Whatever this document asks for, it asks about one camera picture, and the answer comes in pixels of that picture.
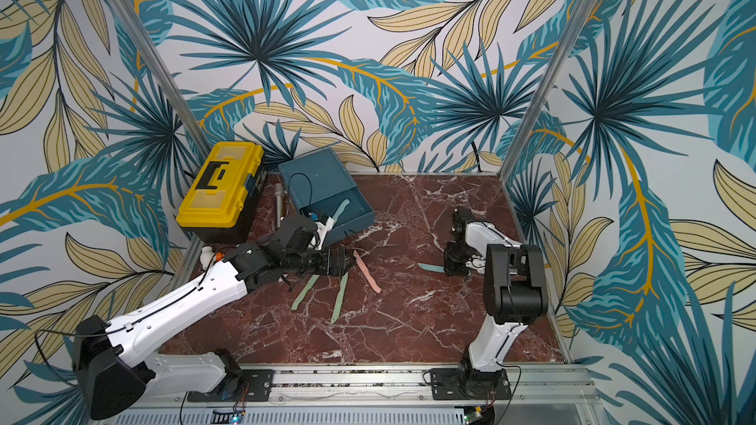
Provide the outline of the teal knife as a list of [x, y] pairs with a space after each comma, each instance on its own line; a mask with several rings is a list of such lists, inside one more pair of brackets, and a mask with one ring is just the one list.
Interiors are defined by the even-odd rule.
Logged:
[[332, 220], [334, 220], [334, 224], [337, 224], [339, 222], [340, 217], [342, 216], [342, 214], [344, 214], [349, 204], [350, 204], [349, 199], [342, 200], [342, 203], [338, 206], [338, 208], [336, 209], [336, 212], [334, 212], [332, 216]]
[[417, 264], [423, 271], [431, 272], [431, 273], [445, 273], [445, 269], [443, 266], [437, 266], [437, 265], [429, 265], [424, 263], [418, 263]]

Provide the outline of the pink knife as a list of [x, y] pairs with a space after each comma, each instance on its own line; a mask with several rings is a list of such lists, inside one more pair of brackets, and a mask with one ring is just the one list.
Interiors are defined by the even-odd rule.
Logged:
[[378, 285], [378, 283], [376, 283], [376, 280], [370, 273], [370, 270], [366, 266], [366, 263], [363, 261], [362, 257], [359, 255], [358, 251], [354, 251], [354, 259], [356, 259], [356, 265], [358, 266], [360, 273], [362, 273], [362, 275], [365, 277], [370, 288], [375, 293], [380, 294], [382, 292], [382, 288]]

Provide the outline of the teal top drawer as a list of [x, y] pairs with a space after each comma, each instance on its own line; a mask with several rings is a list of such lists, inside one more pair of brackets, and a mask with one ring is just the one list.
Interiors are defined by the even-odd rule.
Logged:
[[358, 187], [354, 186], [343, 191], [326, 194], [324, 197], [313, 198], [312, 204], [306, 209], [306, 214], [324, 214], [332, 218], [342, 200], [349, 199], [350, 204], [346, 208], [339, 222], [326, 235], [323, 248], [339, 243], [346, 238], [354, 236], [373, 226], [375, 222], [374, 210], [368, 204], [366, 198]]

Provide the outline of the teal drawer cabinet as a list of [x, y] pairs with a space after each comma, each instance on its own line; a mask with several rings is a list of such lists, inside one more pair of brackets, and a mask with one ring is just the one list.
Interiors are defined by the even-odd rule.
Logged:
[[326, 194], [347, 190], [356, 186], [356, 181], [347, 171], [342, 161], [331, 148], [323, 148], [301, 157], [296, 157], [278, 166], [279, 174], [289, 194], [287, 181], [295, 172], [307, 174], [313, 184], [313, 198], [324, 197]]

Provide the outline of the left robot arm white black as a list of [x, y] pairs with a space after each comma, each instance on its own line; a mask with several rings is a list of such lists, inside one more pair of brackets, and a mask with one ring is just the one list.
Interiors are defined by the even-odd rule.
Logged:
[[90, 418], [126, 411], [143, 397], [197, 393], [234, 401], [246, 387], [225, 349], [165, 355], [168, 340], [216, 310], [285, 275], [342, 277], [356, 259], [343, 247], [318, 250], [309, 241], [246, 243], [204, 275], [131, 313], [108, 321], [92, 316], [74, 334], [72, 366]]

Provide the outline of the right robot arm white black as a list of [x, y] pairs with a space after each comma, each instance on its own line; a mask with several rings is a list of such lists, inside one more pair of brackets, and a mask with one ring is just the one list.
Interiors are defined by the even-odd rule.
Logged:
[[454, 210], [451, 233], [445, 275], [464, 277], [475, 270], [484, 276], [484, 323], [457, 373], [458, 384], [470, 395], [505, 381], [503, 360], [517, 336], [547, 314], [547, 278], [541, 248], [506, 236], [469, 209]]

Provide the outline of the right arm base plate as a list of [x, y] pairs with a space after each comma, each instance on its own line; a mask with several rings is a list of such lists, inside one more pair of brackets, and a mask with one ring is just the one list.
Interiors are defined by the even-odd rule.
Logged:
[[480, 372], [460, 368], [432, 368], [423, 379], [435, 401], [483, 401], [511, 399], [512, 389], [505, 370]]

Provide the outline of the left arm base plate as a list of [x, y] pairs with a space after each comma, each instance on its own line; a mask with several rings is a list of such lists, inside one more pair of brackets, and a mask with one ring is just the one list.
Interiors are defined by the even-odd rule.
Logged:
[[265, 403], [269, 401], [275, 372], [271, 369], [244, 369], [224, 378], [222, 383], [209, 393], [190, 392], [189, 403]]

